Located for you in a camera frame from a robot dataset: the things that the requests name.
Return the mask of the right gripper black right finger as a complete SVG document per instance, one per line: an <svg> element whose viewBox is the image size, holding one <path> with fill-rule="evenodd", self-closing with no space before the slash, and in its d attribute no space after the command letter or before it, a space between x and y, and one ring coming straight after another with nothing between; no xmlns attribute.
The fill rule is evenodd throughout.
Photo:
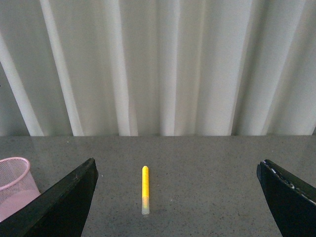
<svg viewBox="0 0 316 237"><path fill-rule="evenodd" d="M314 237L315 187L268 159L257 165L257 178L282 236Z"/></svg>

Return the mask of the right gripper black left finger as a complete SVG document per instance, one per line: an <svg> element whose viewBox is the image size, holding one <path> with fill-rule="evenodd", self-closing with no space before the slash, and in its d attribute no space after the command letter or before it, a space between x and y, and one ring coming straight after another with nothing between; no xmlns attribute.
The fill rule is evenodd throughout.
<svg viewBox="0 0 316 237"><path fill-rule="evenodd" d="M0 224L2 237L80 237L96 187L89 158Z"/></svg>

